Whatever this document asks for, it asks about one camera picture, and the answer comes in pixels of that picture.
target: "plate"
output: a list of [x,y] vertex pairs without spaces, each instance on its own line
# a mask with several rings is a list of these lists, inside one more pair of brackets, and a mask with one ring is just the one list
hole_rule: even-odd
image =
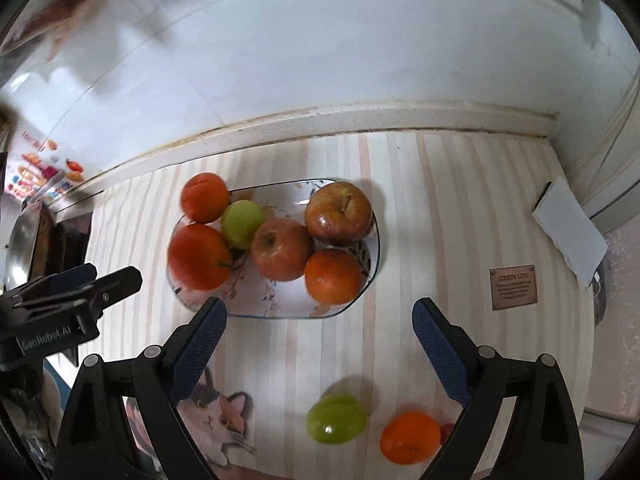
[[[266,186],[247,187],[231,191],[231,202],[253,200],[262,207],[266,219],[293,218],[304,224],[306,204],[318,189],[334,182],[330,179],[299,180]],[[180,218],[175,234],[190,224],[188,218]],[[220,230],[220,220],[209,224]],[[330,247],[316,240],[316,249]],[[352,305],[367,290],[378,272],[380,263],[380,237],[374,215],[372,228],[367,237],[350,247],[340,248],[358,259],[364,277],[362,289],[357,297],[342,305],[320,305],[306,291],[304,276],[293,282],[276,282],[262,277],[249,251],[235,251],[231,276],[213,290],[191,290],[185,287],[167,266],[171,288],[182,304],[198,310],[210,296],[223,300],[230,316],[266,317],[271,319],[308,319],[340,314]]]

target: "metal pot lid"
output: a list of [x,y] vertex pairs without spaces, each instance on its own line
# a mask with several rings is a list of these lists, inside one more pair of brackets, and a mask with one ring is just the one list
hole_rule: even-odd
[[6,255],[6,290],[11,290],[29,281],[41,213],[41,203],[31,204],[20,213],[15,221]]

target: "orange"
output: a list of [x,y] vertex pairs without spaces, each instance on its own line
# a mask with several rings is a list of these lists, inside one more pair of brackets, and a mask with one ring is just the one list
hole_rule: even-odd
[[440,445],[440,427],[429,415],[407,413],[392,420],[380,436],[380,451],[394,464],[417,464]]
[[322,304],[348,303],[362,288],[362,270],[354,256],[340,249],[323,249],[305,266],[306,290]]
[[215,222],[229,205],[224,181],[214,173],[201,173],[189,179],[180,194],[184,214],[199,224]]
[[169,242],[169,269],[184,286],[211,290],[231,274],[233,256],[222,235],[203,224],[180,229]]

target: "striped tablecloth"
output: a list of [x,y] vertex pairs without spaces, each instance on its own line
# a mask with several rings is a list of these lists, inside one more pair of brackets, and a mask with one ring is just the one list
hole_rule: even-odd
[[[230,189],[303,178],[350,180],[371,198],[382,265],[356,304],[329,319],[233,318],[210,363],[216,389],[254,399],[248,441],[231,462],[274,476],[312,480],[414,480],[423,465],[396,466],[378,449],[384,426],[418,408],[455,420],[411,328],[415,300],[432,297],[450,322],[503,356],[556,357],[578,419],[593,352],[593,302],[531,217],[549,180],[562,173],[546,139],[501,134],[373,132],[257,146],[155,171],[112,187],[94,213],[87,260],[100,275],[140,269],[142,291],[110,308],[101,336],[80,349],[105,360],[161,344],[191,318],[166,278],[166,248],[178,196],[201,171]],[[537,304],[494,312],[489,269],[533,264]],[[370,412],[368,430],[342,446],[316,444],[305,415],[326,391],[349,392]],[[506,432],[505,402],[479,468],[490,466]]]

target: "blue gripper pad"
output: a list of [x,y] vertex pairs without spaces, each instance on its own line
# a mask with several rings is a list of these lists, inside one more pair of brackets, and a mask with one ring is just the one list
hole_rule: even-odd
[[[202,312],[202,320],[198,320],[203,309],[205,311]],[[180,400],[191,395],[193,387],[198,383],[211,354],[225,331],[226,308],[224,301],[218,298],[209,298],[191,320],[191,323],[197,324],[197,327],[175,360],[172,370],[173,385],[169,389],[167,397],[173,404],[177,404]],[[184,329],[190,329],[191,323]]]
[[468,388],[469,370],[443,332],[453,330],[454,327],[429,298],[422,298],[414,304],[412,322],[415,335],[449,399],[466,406],[471,400]]

